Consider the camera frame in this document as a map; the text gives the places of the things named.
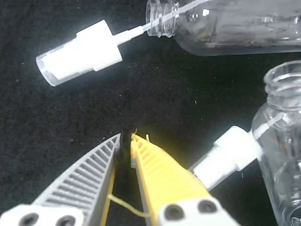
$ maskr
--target black fabric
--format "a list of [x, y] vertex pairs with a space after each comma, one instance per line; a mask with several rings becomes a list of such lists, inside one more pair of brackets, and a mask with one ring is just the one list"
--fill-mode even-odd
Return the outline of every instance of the black fabric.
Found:
[[[35, 57], [106, 20], [113, 33], [144, 23], [144, 0], [1, 0], [0, 212], [31, 203], [85, 152], [122, 129], [150, 135], [184, 167], [230, 126], [250, 129], [265, 102], [266, 71], [299, 53], [199, 57], [146, 34], [120, 46], [122, 63], [56, 88]], [[212, 191], [243, 226], [275, 225], [259, 166]], [[142, 209], [135, 171], [122, 166], [114, 194]], [[107, 225], [145, 225], [111, 204]]]

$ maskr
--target bottle neck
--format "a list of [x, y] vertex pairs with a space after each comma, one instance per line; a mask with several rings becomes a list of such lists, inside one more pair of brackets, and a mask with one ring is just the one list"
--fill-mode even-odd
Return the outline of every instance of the bottle neck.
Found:
[[279, 65], [264, 77], [267, 103], [280, 111], [301, 111], [301, 61]]
[[149, 36], [172, 37], [176, 30], [179, 4], [173, 0], [148, 0], [146, 5], [146, 23], [151, 24]]

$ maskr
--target clear plastic bottle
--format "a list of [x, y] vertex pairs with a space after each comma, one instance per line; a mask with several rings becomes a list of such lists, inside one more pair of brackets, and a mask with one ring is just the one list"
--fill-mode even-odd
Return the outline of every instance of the clear plastic bottle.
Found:
[[146, 22], [201, 56], [301, 51], [300, 0], [148, 0]]
[[264, 77], [267, 103], [254, 117], [252, 130], [279, 115], [257, 140], [259, 164], [280, 226], [301, 226], [301, 61], [271, 69]]

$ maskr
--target white spray nozzle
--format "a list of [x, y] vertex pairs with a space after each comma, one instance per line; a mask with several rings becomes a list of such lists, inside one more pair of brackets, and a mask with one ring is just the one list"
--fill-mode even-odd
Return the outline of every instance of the white spray nozzle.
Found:
[[78, 32], [75, 39], [38, 56], [37, 65], [48, 83], [57, 86], [122, 61], [118, 45], [143, 33], [138, 26], [113, 36], [102, 20]]
[[213, 189], [234, 171], [241, 171], [256, 158], [261, 158], [261, 148], [256, 140], [284, 115], [279, 113], [248, 133], [240, 127], [231, 127], [214, 142], [213, 148], [190, 170], [208, 190]]

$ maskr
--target screw hole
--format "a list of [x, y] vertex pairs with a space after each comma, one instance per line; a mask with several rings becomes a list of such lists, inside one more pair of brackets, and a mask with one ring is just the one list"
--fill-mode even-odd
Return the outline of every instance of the screw hole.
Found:
[[58, 220], [55, 226], [74, 226], [75, 218], [73, 216], [67, 215]]
[[214, 213], [217, 211], [215, 204], [208, 200], [200, 201], [198, 210], [201, 213]]
[[184, 211], [178, 205], [170, 205], [165, 209], [165, 218], [167, 220], [180, 220], [184, 217]]
[[36, 213], [29, 213], [22, 217], [22, 219], [19, 222], [19, 226], [32, 226], [35, 225], [38, 221], [39, 216]]

